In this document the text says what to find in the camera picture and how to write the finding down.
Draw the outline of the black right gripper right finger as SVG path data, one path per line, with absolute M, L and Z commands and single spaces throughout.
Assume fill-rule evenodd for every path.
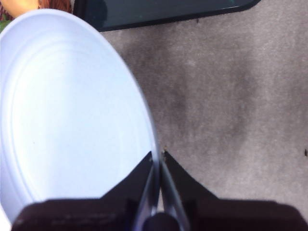
M 306 231 L 293 206 L 275 201 L 221 199 L 195 180 L 167 151 L 161 158 L 165 211 L 182 231 Z

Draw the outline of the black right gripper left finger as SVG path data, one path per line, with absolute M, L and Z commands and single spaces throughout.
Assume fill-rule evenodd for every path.
M 60 199 L 26 206 L 13 231 L 141 231 L 152 214 L 154 162 L 148 153 L 104 196 Z

